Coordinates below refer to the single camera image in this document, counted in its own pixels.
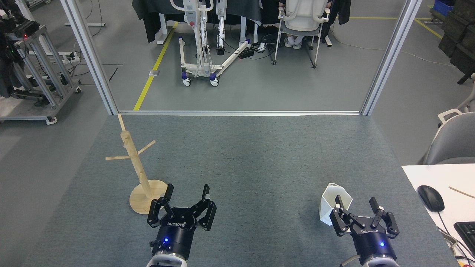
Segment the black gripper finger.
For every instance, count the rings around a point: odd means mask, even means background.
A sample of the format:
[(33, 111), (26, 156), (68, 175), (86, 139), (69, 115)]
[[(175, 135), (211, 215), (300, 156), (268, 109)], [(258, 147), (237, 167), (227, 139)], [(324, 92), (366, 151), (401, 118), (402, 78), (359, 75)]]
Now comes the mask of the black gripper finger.
[(330, 220), (337, 236), (342, 237), (351, 228), (352, 224), (356, 224), (364, 229), (366, 224), (360, 217), (347, 211), (343, 206), (343, 200), (340, 195), (335, 198), (335, 207), (330, 213)]
[(395, 221), (392, 212), (387, 212), (378, 203), (375, 197), (371, 197), (369, 200), (370, 207), (375, 214), (373, 221), (370, 223), (371, 229), (376, 229), (380, 221), (383, 220), (386, 225), (386, 234), (389, 238), (395, 238), (399, 235), (399, 228)]
[(150, 227), (160, 226), (159, 212), (161, 208), (164, 208), (166, 215), (171, 215), (174, 217), (173, 209), (169, 205), (169, 201), (173, 195), (173, 184), (168, 184), (167, 189), (163, 196), (160, 196), (158, 199), (153, 199), (151, 201), (150, 210), (147, 217), (147, 224)]
[(215, 218), (217, 207), (209, 195), (209, 185), (205, 184), (202, 199), (190, 208), (190, 215), (194, 218), (195, 225), (200, 225), (205, 231), (210, 231)]

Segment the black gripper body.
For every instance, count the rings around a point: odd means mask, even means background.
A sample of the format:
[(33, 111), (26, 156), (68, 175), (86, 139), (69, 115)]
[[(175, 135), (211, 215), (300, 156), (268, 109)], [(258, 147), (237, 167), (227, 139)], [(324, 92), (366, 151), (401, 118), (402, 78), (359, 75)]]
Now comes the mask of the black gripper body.
[(156, 240), (150, 243), (152, 254), (174, 253), (188, 260), (196, 229), (195, 221), (189, 213), (190, 208), (172, 208), (172, 210), (174, 217), (165, 214), (160, 219)]
[(386, 230), (380, 224), (371, 228), (373, 219), (361, 219), (365, 227), (361, 228), (355, 222), (351, 225), (351, 236), (360, 262), (367, 262), (376, 257), (390, 257), (397, 260)]

